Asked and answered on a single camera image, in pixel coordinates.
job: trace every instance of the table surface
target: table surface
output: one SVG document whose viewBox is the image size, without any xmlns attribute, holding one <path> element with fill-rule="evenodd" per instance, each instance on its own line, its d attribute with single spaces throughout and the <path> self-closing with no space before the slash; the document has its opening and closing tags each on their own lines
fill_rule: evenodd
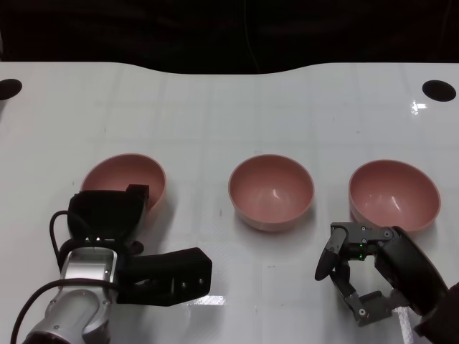
<svg viewBox="0 0 459 344">
<path fill-rule="evenodd" d="M 38 287 L 59 278 L 49 242 L 85 174 L 119 153 L 155 158 L 170 207 L 140 240 L 147 253 L 200 247 L 214 262 L 208 297 L 170 308 L 116 305 L 112 343 L 427 343 L 410 310 L 358 328 L 332 282 L 313 278 L 332 221 L 348 221 L 347 187 L 367 161 L 411 163 L 443 206 L 415 238 L 448 287 L 459 281 L 459 99 L 435 102 L 428 80 L 459 89 L 456 64 L 321 64 L 271 75 L 173 75 L 113 63 L 0 63 L 22 91 L 0 110 L 0 342 Z M 250 156 L 278 153 L 311 173 L 316 196 L 292 231 L 267 235 L 236 217 L 227 181 Z M 67 239 L 57 221 L 59 244 Z M 360 295 L 388 293 L 372 259 L 355 262 Z M 27 315 L 20 339 L 55 290 Z"/>
</svg>

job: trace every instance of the pink bowl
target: pink bowl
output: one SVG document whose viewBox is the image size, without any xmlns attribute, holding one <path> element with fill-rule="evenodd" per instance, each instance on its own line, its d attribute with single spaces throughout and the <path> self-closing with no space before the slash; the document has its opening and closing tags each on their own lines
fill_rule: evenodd
<svg viewBox="0 0 459 344">
<path fill-rule="evenodd" d="M 311 206 L 314 184 L 296 161 L 263 155 L 236 167 L 228 191 L 237 215 L 247 224 L 262 231 L 283 231 Z"/>
<path fill-rule="evenodd" d="M 86 176 L 85 190 L 125 191 L 129 184 L 148 185 L 148 210 L 158 207 L 166 193 L 166 174 L 159 163 L 141 154 L 121 154 L 102 161 Z"/>
<path fill-rule="evenodd" d="M 359 167 L 349 181 L 349 203 L 357 221 L 420 231 L 440 211 L 437 187 L 422 171 L 399 161 L 379 160 Z"/>
</svg>

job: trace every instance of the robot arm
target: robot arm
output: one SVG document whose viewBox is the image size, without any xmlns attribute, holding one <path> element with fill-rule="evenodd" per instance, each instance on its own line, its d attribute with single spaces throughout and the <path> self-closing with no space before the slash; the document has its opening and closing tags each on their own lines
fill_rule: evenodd
<svg viewBox="0 0 459 344">
<path fill-rule="evenodd" d="M 147 202 L 147 186 L 82 191 L 70 201 L 69 211 L 59 212 L 70 215 L 71 239 L 57 250 L 52 235 L 61 280 L 47 286 L 60 289 L 24 344 L 108 344 L 113 303 L 167 307 L 209 293 L 212 261 L 199 248 L 153 256 L 132 253 L 132 238 L 143 225 Z M 47 286 L 32 295 L 19 314 L 12 344 L 25 312 L 50 289 Z"/>
<path fill-rule="evenodd" d="M 394 288 L 389 297 L 380 291 L 359 296 L 352 287 L 349 260 L 365 260 L 368 255 L 375 257 L 374 266 Z M 409 306 L 423 316 L 422 323 L 415 328 L 418 334 L 435 344 L 459 343 L 454 325 L 458 319 L 459 290 L 448 291 L 433 264 L 401 228 L 372 229 L 358 223 L 332 223 L 330 239 L 318 262 L 316 280 L 327 276 L 359 326 L 392 316 L 394 308 Z"/>
</svg>

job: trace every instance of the wire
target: wire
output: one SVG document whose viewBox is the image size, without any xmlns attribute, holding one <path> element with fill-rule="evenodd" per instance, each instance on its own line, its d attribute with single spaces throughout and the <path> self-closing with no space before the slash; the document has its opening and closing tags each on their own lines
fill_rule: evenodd
<svg viewBox="0 0 459 344">
<path fill-rule="evenodd" d="M 33 303 L 39 298 L 41 294 L 44 292 L 55 288 L 55 287 L 68 287 L 68 286 L 89 286 L 89 287 L 104 287 L 108 289 L 113 289 L 120 291 L 120 287 L 112 282 L 102 281 L 98 279 L 87 279 L 87 278 L 72 278 L 72 279 L 59 279 L 57 281 L 50 282 L 43 287 L 39 288 L 36 292 L 32 294 L 32 296 L 27 300 L 21 312 L 17 316 L 16 322 L 14 323 L 13 332 L 11 333 L 11 344 L 16 344 L 17 336 L 19 334 L 19 329 L 21 327 L 22 321 L 27 314 L 29 308 L 33 305 Z"/>
<path fill-rule="evenodd" d="M 61 210 L 61 211 L 58 211 L 56 214 L 54 214 L 51 218 L 51 221 L 49 221 L 49 236 L 51 237 L 51 244 L 52 244 L 52 249 L 54 250 L 55 252 L 55 256 L 56 256 L 56 260 L 59 261 L 59 248 L 57 247 L 57 243 L 56 243 L 56 236 L 55 236 L 55 222 L 56 222 L 56 219 L 61 216 L 61 215 L 67 215 L 68 217 L 70 217 L 71 219 L 74 219 L 78 222 L 80 222 L 80 224 L 85 227 L 85 230 L 86 230 L 86 233 L 90 233 L 91 232 L 91 228 L 87 225 L 87 223 L 85 222 L 85 220 L 83 220 L 80 216 L 78 216 L 77 214 L 75 213 L 72 213 L 71 211 L 67 211 L 67 210 Z"/>
<path fill-rule="evenodd" d="M 258 65 L 257 58 L 252 51 L 252 47 L 250 46 L 250 38 L 249 38 L 249 29 L 247 28 L 247 0 L 244 0 L 244 33 L 245 33 L 245 42 L 247 43 L 247 48 L 249 49 L 250 57 L 252 58 L 253 64 L 255 69 L 257 70 L 258 74 L 261 74 L 260 66 Z"/>
<path fill-rule="evenodd" d="M 448 17 L 450 16 L 451 5 L 452 4 L 453 4 L 453 1 L 452 0 L 448 0 L 448 3 L 446 5 L 445 14 L 443 15 L 442 28 L 441 28 L 441 32 L 440 32 L 440 39 L 438 40 L 438 50 L 440 50 L 440 48 L 442 47 L 443 41 L 445 39 L 446 25 L 448 23 Z"/>
</svg>

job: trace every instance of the bowl rim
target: bowl rim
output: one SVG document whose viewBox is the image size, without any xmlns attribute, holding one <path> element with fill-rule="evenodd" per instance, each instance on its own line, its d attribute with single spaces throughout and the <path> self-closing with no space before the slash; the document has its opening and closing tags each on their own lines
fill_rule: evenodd
<svg viewBox="0 0 459 344">
<path fill-rule="evenodd" d="M 398 160 L 391 160 L 391 159 L 379 159 L 379 160 L 373 160 L 373 161 L 369 161 L 368 163 L 364 163 L 363 165 L 359 166 L 353 173 L 352 173 L 352 176 L 351 178 L 349 179 L 349 185 L 348 185 L 348 192 L 349 192 L 349 201 L 351 202 L 351 210 L 352 209 L 355 209 L 356 211 L 359 212 L 359 214 L 361 215 L 361 217 L 365 218 L 368 222 L 372 223 L 372 224 L 375 224 L 376 226 L 378 227 L 383 227 L 384 225 L 382 224 L 378 224 L 377 222 L 375 222 L 374 220 L 372 219 L 369 219 L 367 216 L 363 215 L 360 208 L 356 205 L 356 203 L 354 202 L 354 197 L 352 196 L 352 192 L 351 192 L 351 184 L 352 184 L 352 181 L 354 180 L 354 177 L 356 175 L 357 172 L 359 172 L 363 167 L 365 166 L 368 166 L 370 164 L 373 164 L 373 163 L 396 163 L 396 164 L 400 164 L 400 165 L 403 165 L 403 166 L 406 166 L 408 168 L 412 168 L 414 169 L 415 171 L 421 173 L 422 176 L 424 176 L 429 182 L 430 184 L 433 186 L 433 188 L 435 189 L 435 192 L 437 194 L 437 199 L 438 199 L 438 207 L 437 207 L 437 211 L 435 212 L 435 215 L 431 218 L 431 220 L 427 221 L 425 224 L 421 225 L 421 226 L 417 226 L 415 227 L 414 229 L 405 229 L 405 231 L 408 231 L 408 232 L 416 232 L 416 231 L 422 231 L 423 229 L 426 229 L 428 226 L 430 226 L 434 221 L 435 219 L 438 217 L 438 214 L 440 213 L 440 210 L 441 210 L 441 207 L 442 207 L 442 199 L 440 197 L 440 192 L 438 191 L 438 188 L 437 186 L 435 185 L 435 183 L 433 182 L 433 180 L 426 174 L 424 173 L 423 171 L 421 171 L 420 169 L 418 169 L 417 167 L 414 167 L 413 165 L 410 165 L 408 163 L 405 163 L 403 161 L 398 161 Z"/>
<path fill-rule="evenodd" d="M 254 217 L 251 217 L 251 216 L 248 216 L 245 211 L 242 211 L 235 203 L 235 201 L 232 199 L 232 194 L 231 194 L 231 180 L 232 180 L 232 177 L 234 176 L 235 172 L 237 171 L 238 168 L 240 168 L 242 165 L 244 165 L 245 163 L 248 163 L 249 161 L 251 160 L 255 160 L 255 159 L 258 159 L 258 158 L 263 158 L 263 157 L 269 157 L 269 156 L 273 156 L 273 157 L 276 157 L 276 158 L 283 158 L 285 160 L 289 160 L 290 162 L 293 162 L 294 164 L 298 165 L 299 167 L 301 167 L 305 172 L 306 172 L 306 175 L 308 176 L 309 180 L 311 181 L 311 185 L 312 185 L 312 193 L 311 193 L 311 199 L 309 200 L 308 204 L 306 205 L 306 207 L 304 208 L 304 210 L 302 210 L 302 212 L 300 212 L 299 214 L 289 218 L 289 219 L 286 219 L 286 220 L 282 220 L 282 221 L 265 221 L 265 220 L 260 220 L 260 219 L 256 219 Z M 229 195 L 229 199 L 231 199 L 231 203 L 232 205 L 236 208 L 236 210 L 238 212 L 240 212 L 241 214 L 243 214 L 244 216 L 246 216 L 248 219 L 252 220 L 252 221 L 256 221 L 256 222 L 259 222 L 259 223 L 262 223 L 262 224 L 284 224 L 284 223 L 288 223 L 290 221 L 294 221 L 296 219 L 298 219 L 299 217 L 301 217 L 302 215 L 304 215 L 304 213 L 306 213 L 309 208 L 311 207 L 312 203 L 313 203 L 313 200 L 314 200 L 314 194 L 315 194 L 315 188 L 314 188 L 314 180 L 311 176 L 311 174 L 309 173 L 309 171 L 303 166 L 301 165 L 299 162 L 293 160 L 292 158 L 288 158 L 286 156 L 282 156 L 280 154 L 260 154 L 258 156 L 252 156 L 248 159 L 245 159 L 243 162 L 241 162 L 239 165 L 236 166 L 236 168 L 233 170 L 233 172 L 231 173 L 231 176 L 228 180 L 228 195 Z"/>
<path fill-rule="evenodd" d="M 94 172 L 94 170 L 96 168 L 102 166 L 104 163 L 107 163 L 108 161 L 115 160 L 117 158 L 122 158 L 123 156 L 135 156 L 135 157 L 138 157 L 138 158 L 145 158 L 147 160 L 153 161 L 159 167 L 159 169 L 161 170 L 161 172 L 163 174 L 163 177 L 164 177 L 164 187 L 163 187 L 163 191 L 161 192 L 161 195 L 158 198 L 158 201 L 156 201 L 156 203 L 150 209 L 147 210 L 147 211 L 152 211 L 153 209 L 156 208 L 156 206 L 158 204 L 161 203 L 162 199 L 166 195 L 167 177 L 166 177 L 166 172 L 164 172 L 163 166 L 161 166 L 161 164 L 158 161 L 156 161 L 155 159 L 153 159 L 153 158 L 151 158 L 149 156 L 146 156 L 144 154 L 140 154 L 140 153 L 122 153 L 122 154 L 117 154 L 115 156 L 111 156 L 109 158 L 106 158 L 106 159 L 102 160 L 96 166 L 91 168 L 90 171 L 86 174 L 85 178 L 83 179 L 83 182 L 81 183 L 80 191 L 85 191 L 85 189 L 83 189 L 83 186 L 85 185 L 85 182 L 86 182 L 87 178 L 91 175 L 92 172 Z"/>
</svg>

